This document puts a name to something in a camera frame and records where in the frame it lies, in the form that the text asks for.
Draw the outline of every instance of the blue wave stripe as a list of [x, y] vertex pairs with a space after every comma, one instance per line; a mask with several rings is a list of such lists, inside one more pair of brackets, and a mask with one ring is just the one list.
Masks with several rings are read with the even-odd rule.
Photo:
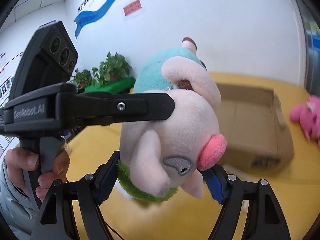
[[313, 36], [313, 48], [320, 52], [320, 36]]
[[110, 9], [116, 0], [107, 0], [101, 8], [95, 12], [92, 11], [82, 11], [78, 14], [74, 22], [77, 24], [77, 29], [75, 31], [76, 39], [80, 34], [81, 29], [93, 22], [100, 20]]

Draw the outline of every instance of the pink snout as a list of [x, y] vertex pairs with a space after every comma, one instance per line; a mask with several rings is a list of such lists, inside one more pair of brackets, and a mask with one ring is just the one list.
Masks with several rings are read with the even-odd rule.
[[198, 169], [205, 171], [212, 168], [222, 157], [227, 148], [227, 141], [223, 135], [212, 136], [200, 154]]

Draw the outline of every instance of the human hand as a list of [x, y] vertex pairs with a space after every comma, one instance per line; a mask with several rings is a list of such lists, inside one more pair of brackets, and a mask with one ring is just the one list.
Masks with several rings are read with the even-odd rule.
[[[23, 179], [23, 172], [35, 171], [39, 165], [39, 156], [20, 148], [18, 144], [14, 149], [8, 150], [5, 156], [9, 180], [17, 188], [20, 188], [26, 195], [29, 195], [26, 184]], [[36, 188], [36, 195], [43, 201], [51, 184], [56, 179], [67, 182], [67, 171], [70, 164], [70, 158], [65, 149], [56, 157], [53, 162], [53, 172], [47, 172], [39, 177], [39, 187]]]

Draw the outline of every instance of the red sign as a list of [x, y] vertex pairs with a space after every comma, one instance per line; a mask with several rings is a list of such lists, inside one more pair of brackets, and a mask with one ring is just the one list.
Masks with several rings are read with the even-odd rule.
[[132, 14], [135, 11], [138, 11], [142, 9], [140, 0], [136, 0], [132, 3], [130, 3], [129, 5], [127, 5], [126, 7], [123, 8], [124, 11], [124, 15], [128, 16], [129, 14]]

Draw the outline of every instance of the light blue sleeve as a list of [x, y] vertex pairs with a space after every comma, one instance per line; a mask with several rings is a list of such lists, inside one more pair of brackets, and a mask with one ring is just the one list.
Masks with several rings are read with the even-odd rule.
[[9, 180], [5, 160], [0, 170], [0, 212], [19, 240], [30, 239], [37, 212]]

